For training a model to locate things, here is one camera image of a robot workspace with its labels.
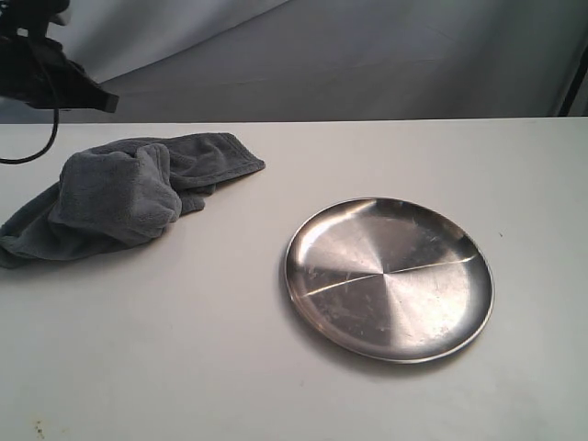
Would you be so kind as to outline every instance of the microfiber towel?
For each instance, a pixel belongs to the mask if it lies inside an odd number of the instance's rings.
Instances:
[[[229,133],[134,138],[76,153],[57,184],[0,228],[0,267],[148,243],[203,209],[218,183],[265,166]]]

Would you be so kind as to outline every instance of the gray fabric backdrop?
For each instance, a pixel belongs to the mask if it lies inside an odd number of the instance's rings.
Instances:
[[[549,116],[587,29],[585,0],[73,0],[51,32],[121,95],[65,120],[184,122]]]

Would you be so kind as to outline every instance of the metal plate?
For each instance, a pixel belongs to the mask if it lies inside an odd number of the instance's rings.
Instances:
[[[458,351],[492,311],[492,276],[476,244],[440,214],[396,199],[354,199],[316,214],[292,238],[285,272],[311,326],[396,363]]]

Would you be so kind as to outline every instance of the white table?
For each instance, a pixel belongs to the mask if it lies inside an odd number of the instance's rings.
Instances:
[[[586,439],[588,119],[63,126],[0,169],[0,219],[75,151],[208,130],[267,169],[150,246],[0,271],[0,439]],[[48,132],[0,126],[2,154]],[[437,210],[481,247],[496,304],[469,349],[393,366],[296,319],[290,235],[361,196]]]

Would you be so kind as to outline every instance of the gray towel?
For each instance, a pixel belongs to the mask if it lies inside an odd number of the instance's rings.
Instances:
[[[0,228],[0,267],[148,243],[216,184],[265,167],[229,133],[115,141],[74,154],[57,184]]]

